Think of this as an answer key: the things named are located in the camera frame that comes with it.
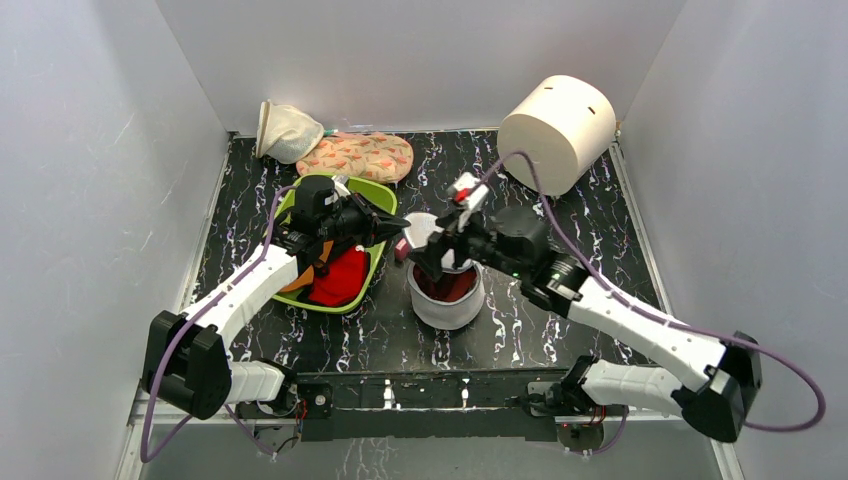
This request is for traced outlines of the dark red bra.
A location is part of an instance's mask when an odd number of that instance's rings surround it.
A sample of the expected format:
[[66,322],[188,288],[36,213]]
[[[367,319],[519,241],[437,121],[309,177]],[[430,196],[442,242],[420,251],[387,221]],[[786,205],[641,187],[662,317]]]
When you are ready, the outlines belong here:
[[474,268],[460,273],[444,273],[433,280],[417,265],[413,266],[414,284],[422,294],[434,301],[454,303],[471,292],[477,284],[478,274]]

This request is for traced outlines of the white mesh laundry bag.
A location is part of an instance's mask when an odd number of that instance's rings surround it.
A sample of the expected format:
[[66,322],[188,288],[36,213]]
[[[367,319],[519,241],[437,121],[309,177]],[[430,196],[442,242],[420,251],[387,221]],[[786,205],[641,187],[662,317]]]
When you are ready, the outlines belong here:
[[457,330],[466,326],[479,314],[485,300],[481,265],[466,260],[460,267],[454,266],[452,268],[450,264],[453,260],[453,251],[449,250],[442,258],[442,266],[446,267],[444,273],[460,273],[469,268],[474,268],[478,274],[475,288],[454,303],[438,302],[425,297],[414,284],[412,270],[415,264],[410,263],[406,270],[406,281],[410,289],[414,313],[422,322],[439,330]]

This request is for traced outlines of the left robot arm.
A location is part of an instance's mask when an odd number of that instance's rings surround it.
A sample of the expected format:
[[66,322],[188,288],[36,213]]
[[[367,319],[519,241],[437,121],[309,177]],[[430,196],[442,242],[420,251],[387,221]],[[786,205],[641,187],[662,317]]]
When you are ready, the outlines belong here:
[[327,241],[371,247],[398,236],[409,223],[362,193],[324,175],[279,189],[263,242],[209,294],[179,313],[151,321],[142,388],[206,420],[221,408],[260,402],[275,416],[294,411],[299,391],[287,367],[270,360],[229,358],[229,347],[257,312],[316,263]]

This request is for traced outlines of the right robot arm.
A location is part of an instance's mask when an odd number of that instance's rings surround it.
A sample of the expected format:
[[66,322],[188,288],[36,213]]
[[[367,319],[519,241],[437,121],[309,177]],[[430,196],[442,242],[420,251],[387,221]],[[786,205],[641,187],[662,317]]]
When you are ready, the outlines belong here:
[[432,280],[464,265],[486,266],[519,281],[538,308],[592,327],[634,348],[652,365],[619,365],[581,356],[557,382],[531,382],[521,397],[534,416],[587,414],[625,405],[681,417],[697,432],[736,441],[762,383],[758,353],[741,346],[742,333],[711,340],[682,323],[605,290],[572,255],[548,238],[531,211],[506,207],[490,219],[479,213],[459,224],[460,212],[408,215],[405,256]]

